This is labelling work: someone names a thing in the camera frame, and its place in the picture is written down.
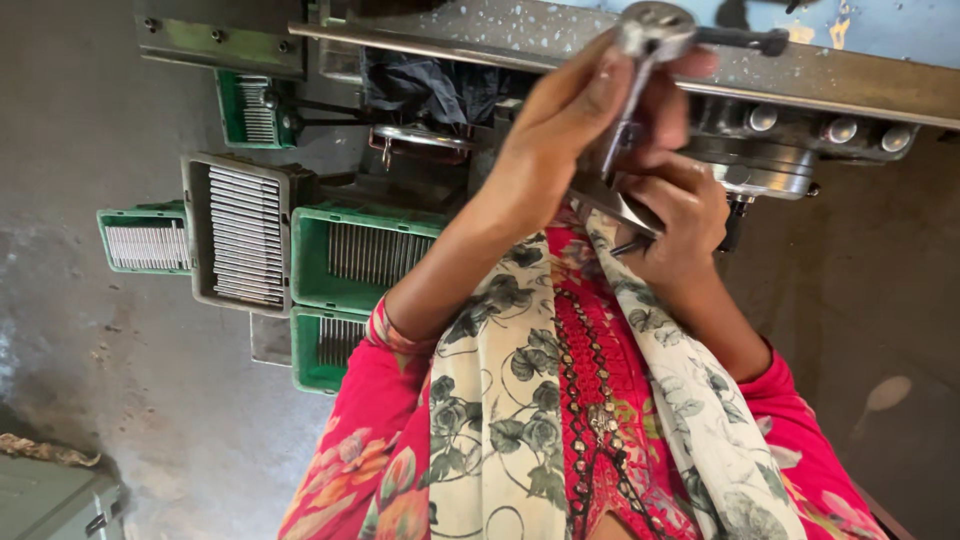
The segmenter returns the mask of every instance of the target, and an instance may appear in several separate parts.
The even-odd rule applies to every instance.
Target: white floral dupatta
[[[705,538],[805,538],[736,383],[610,255],[615,223],[594,210],[594,250],[650,368],[653,395]],[[434,538],[560,540],[564,491],[554,291],[546,236],[517,244],[480,283],[433,357]]]

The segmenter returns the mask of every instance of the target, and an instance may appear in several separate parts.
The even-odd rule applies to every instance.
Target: bolt
[[[827,125],[823,138],[834,144],[843,144],[849,142],[854,135],[856,135],[856,120],[842,116]]]
[[[769,105],[757,105],[750,112],[747,124],[756,132],[765,132],[777,123],[777,110]]]
[[[899,152],[910,144],[910,128],[906,126],[895,126],[883,134],[880,146],[887,152]]]

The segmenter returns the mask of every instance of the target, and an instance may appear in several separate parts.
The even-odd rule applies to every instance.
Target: sleeve
[[[777,351],[771,353],[766,373],[739,387],[807,537],[886,539],[820,431],[813,409],[797,393],[786,361]]]
[[[366,338],[350,355],[324,434],[277,538],[357,537],[392,456],[416,446],[408,440],[428,438],[429,428],[421,425],[429,421],[413,419],[423,409],[420,396],[429,382],[432,352],[432,345],[409,341],[392,329],[381,299]],[[414,424],[427,435],[408,433]]]

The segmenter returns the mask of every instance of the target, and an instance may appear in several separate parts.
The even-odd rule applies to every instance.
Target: hand
[[[612,32],[544,76],[531,91],[496,165],[471,204],[478,215],[520,239],[549,224],[576,170],[577,158],[613,122],[627,97],[633,61],[612,46]],[[650,138],[634,155],[686,144],[686,94],[671,75],[705,77],[716,56],[701,48],[654,73],[641,97],[638,120]]]
[[[730,207],[724,187],[705,164],[666,151],[644,160],[650,168],[624,178],[621,188],[663,221],[664,232],[650,247],[620,259],[670,303],[715,273],[713,250],[727,234]],[[615,243],[627,243],[633,234],[620,226]]]

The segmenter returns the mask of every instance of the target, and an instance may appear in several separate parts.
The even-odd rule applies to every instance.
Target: blue painted surface
[[[786,0],[672,0],[709,26],[787,28],[794,40],[829,48],[960,68],[957,0],[812,0],[786,13]],[[578,8],[622,12],[632,0],[560,0]],[[845,32],[840,26],[849,19]],[[831,36],[835,29],[835,39]]]

